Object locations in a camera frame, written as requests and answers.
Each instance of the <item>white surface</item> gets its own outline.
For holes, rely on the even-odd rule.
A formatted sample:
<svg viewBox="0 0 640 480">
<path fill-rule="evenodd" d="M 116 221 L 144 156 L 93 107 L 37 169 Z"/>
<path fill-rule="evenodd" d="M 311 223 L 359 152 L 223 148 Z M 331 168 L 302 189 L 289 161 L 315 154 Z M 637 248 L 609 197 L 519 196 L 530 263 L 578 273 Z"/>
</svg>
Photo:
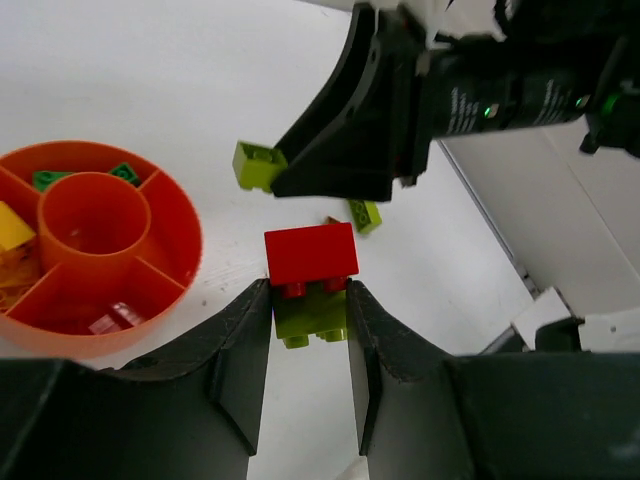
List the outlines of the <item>white surface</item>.
<svg viewBox="0 0 640 480">
<path fill-rule="evenodd" d="M 536 349 L 536 332 L 550 323 L 569 318 L 571 312 L 555 288 L 549 288 L 536 298 L 533 305 L 518 315 L 511 324 L 520 334 L 529 350 Z"/>
<path fill-rule="evenodd" d="M 172 174 L 202 218 L 205 257 L 186 299 L 152 336 L 93 365 L 173 339 L 264 276 L 265 230 L 348 218 L 339 200 L 241 191 L 231 168 L 238 138 L 272 144 L 300 115 L 348 22 L 289 0 L 0 2 L 0 150 L 60 138 L 131 149 Z M 480 350 L 531 304 L 437 146 L 420 185 L 381 213 L 358 238 L 359 278 L 436 344 Z M 6 342 L 0 353 L 29 355 Z M 249 478 L 332 479 L 355 456 L 346 343 L 286 351 L 274 340 Z"/>
<path fill-rule="evenodd" d="M 587 315 L 579 332 L 583 350 L 640 352 L 640 308 L 604 315 Z"/>
<path fill-rule="evenodd" d="M 365 457 L 356 458 L 336 480 L 369 480 L 369 468 Z"/>
</svg>

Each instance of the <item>orange round container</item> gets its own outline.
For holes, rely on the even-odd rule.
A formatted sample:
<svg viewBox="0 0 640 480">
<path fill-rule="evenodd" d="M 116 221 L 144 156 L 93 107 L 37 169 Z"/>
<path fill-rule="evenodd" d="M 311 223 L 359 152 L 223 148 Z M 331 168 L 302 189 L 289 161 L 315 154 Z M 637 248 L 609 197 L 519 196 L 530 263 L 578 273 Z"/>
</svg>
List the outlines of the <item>orange round container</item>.
<svg viewBox="0 0 640 480">
<path fill-rule="evenodd" d="M 125 163 L 131 183 L 112 172 Z M 33 178 L 43 171 L 68 175 L 40 192 Z M 37 232 L 27 261 L 41 269 L 35 284 L 0 282 L 0 301 L 18 292 L 0 303 L 0 335 L 39 353 L 90 358 L 132 345 L 182 298 L 201 261 L 185 193 L 119 148 L 61 141 L 11 152 L 0 157 L 0 202 Z"/>
</svg>

